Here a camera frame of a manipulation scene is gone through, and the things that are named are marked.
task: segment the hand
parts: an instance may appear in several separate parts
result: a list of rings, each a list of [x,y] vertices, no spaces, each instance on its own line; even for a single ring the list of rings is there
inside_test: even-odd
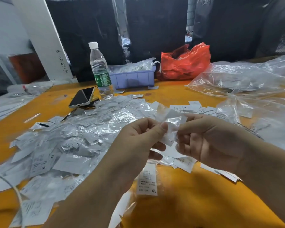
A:
[[[245,171],[243,157],[261,139],[232,123],[210,115],[188,114],[178,131],[179,153],[212,168],[235,174]]]
[[[123,192],[131,187],[148,158],[162,159],[161,154],[150,149],[166,149],[159,141],[167,130],[166,122],[159,123],[150,118],[136,120],[122,128],[101,163],[111,166],[115,177],[123,185]]]

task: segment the red plastic bag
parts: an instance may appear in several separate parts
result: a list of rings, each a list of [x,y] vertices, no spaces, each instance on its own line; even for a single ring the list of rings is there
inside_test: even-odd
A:
[[[157,79],[192,80],[205,71],[210,64],[209,45],[202,42],[191,50],[188,47],[183,45],[171,53],[162,53],[162,72],[157,73]]]

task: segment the person's left hand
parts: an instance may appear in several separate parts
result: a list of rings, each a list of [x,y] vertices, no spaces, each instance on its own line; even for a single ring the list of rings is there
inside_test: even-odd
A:
[[[149,159],[161,160],[162,155],[151,148],[164,151],[159,142],[168,130],[166,122],[150,118],[138,119],[122,128],[101,163],[112,170],[114,177],[127,191]]]

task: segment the purple plastic bin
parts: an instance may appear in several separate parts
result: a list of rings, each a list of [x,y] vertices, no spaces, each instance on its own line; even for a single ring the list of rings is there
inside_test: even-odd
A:
[[[110,79],[116,89],[154,86],[155,70],[156,66],[153,66],[151,70],[110,73]]]

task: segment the smartphone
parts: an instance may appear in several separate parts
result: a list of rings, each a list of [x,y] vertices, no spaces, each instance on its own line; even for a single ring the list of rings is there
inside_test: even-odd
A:
[[[91,99],[93,97],[94,87],[86,88],[79,90],[71,103],[69,104],[69,108],[80,107],[84,105],[89,105],[91,103]]]

